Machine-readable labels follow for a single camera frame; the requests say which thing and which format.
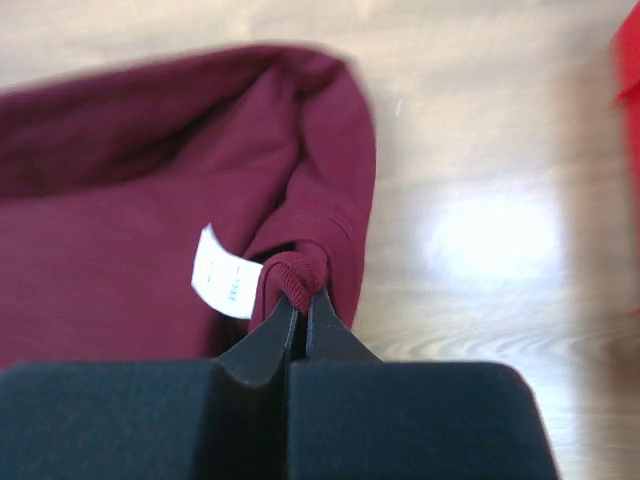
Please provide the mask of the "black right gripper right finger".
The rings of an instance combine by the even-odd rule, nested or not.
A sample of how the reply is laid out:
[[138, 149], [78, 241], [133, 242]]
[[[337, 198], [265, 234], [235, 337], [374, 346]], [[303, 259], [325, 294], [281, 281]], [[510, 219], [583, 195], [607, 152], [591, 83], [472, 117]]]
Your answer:
[[555, 479], [534, 395], [493, 362], [390, 363], [311, 303], [288, 373], [291, 479]]

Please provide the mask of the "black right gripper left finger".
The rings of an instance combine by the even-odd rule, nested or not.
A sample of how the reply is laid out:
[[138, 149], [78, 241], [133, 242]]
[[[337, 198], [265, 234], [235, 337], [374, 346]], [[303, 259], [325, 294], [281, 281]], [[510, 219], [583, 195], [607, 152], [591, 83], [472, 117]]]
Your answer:
[[279, 479], [298, 312], [216, 359], [32, 363], [1, 375], [5, 479]]

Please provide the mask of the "maroon t shirt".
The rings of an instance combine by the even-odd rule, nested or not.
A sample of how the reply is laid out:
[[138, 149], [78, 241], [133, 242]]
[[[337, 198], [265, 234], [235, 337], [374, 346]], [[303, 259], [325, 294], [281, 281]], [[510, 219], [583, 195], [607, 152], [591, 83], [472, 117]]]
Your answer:
[[1, 363], [229, 347], [191, 286], [202, 228], [261, 267], [255, 329], [327, 291], [351, 324], [376, 171], [368, 102], [324, 52], [257, 45], [1, 95]]

